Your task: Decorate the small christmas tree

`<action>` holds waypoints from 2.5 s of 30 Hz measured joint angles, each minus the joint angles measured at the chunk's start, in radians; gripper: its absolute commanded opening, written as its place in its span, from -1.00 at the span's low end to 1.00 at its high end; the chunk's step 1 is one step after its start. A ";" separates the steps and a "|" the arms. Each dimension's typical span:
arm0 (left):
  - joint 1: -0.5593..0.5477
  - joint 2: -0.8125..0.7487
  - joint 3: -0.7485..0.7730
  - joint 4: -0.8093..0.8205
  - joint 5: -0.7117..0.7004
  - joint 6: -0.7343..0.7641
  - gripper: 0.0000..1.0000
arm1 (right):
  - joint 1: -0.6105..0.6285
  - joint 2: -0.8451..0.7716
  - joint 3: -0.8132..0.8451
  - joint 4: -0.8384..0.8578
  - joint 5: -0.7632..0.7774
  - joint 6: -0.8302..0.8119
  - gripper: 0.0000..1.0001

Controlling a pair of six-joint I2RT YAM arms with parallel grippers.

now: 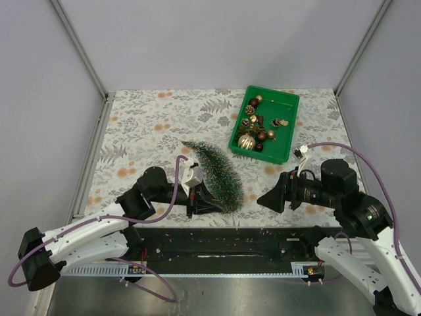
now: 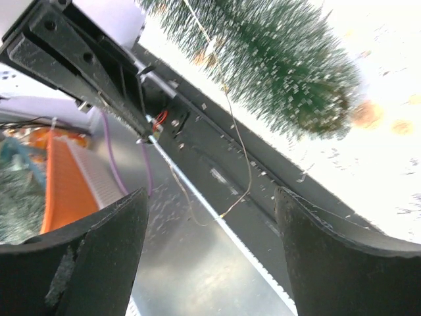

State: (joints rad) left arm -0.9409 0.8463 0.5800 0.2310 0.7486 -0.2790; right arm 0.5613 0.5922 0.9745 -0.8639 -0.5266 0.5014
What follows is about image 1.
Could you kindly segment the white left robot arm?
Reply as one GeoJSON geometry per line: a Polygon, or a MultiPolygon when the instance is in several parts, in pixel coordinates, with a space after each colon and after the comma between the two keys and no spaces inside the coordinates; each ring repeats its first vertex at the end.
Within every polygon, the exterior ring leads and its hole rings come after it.
{"type": "Polygon", "coordinates": [[[150,167],[105,209],[54,230],[27,230],[18,251],[18,268],[25,278],[20,285],[35,292],[78,265],[112,257],[137,259],[143,245],[133,225],[155,222],[154,202],[166,203],[169,208],[183,205],[188,217],[227,210],[204,183],[197,163],[178,168],[173,183],[167,180],[164,169],[150,167]]]}

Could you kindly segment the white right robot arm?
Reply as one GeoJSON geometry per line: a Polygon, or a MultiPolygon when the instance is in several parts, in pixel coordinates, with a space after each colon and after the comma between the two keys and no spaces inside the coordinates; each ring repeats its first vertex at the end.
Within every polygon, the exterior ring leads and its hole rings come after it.
{"type": "Polygon", "coordinates": [[[291,209],[302,203],[333,209],[336,221],[364,247],[378,269],[342,250],[319,226],[302,235],[301,256],[331,265],[366,296],[376,315],[419,315],[420,291],[410,278],[420,277],[399,258],[395,225],[386,208],[359,190],[357,174],[344,160],[328,159],[320,169],[319,180],[301,176],[297,169],[282,172],[275,187],[257,203],[277,213],[284,211],[286,202],[291,209]]]}

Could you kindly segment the small green christmas tree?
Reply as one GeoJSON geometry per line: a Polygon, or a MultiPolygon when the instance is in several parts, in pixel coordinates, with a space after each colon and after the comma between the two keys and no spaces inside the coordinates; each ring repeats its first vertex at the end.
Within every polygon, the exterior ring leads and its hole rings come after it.
{"type": "Polygon", "coordinates": [[[227,153],[204,141],[182,141],[182,144],[195,154],[204,172],[206,189],[222,207],[220,213],[239,211],[243,207],[243,183],[227,153]]]}

